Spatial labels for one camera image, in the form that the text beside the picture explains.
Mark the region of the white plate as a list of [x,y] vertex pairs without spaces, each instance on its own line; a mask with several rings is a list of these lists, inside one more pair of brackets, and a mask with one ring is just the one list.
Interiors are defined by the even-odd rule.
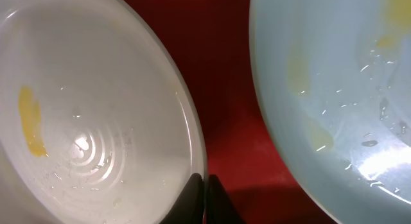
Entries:
[[177,66],[123,0],[1,0],[1,222],[160,223],[200,124]]

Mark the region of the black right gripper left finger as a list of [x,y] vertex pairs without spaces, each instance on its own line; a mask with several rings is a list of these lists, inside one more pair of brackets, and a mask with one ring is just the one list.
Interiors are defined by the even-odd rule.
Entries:
[[160,224],[202,224],[203,217],[204,181],[193,173]]

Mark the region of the light blue plate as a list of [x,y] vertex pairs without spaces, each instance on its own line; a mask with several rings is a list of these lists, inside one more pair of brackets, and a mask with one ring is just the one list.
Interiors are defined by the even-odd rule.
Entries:
[[250,0],[270,136],[337,223],[410,222],[410,0]]

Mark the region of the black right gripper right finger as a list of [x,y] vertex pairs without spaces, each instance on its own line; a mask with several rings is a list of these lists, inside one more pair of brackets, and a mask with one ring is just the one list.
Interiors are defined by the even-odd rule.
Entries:
[[245,224],[216,175],[209,176],[205,211],[207,224]]

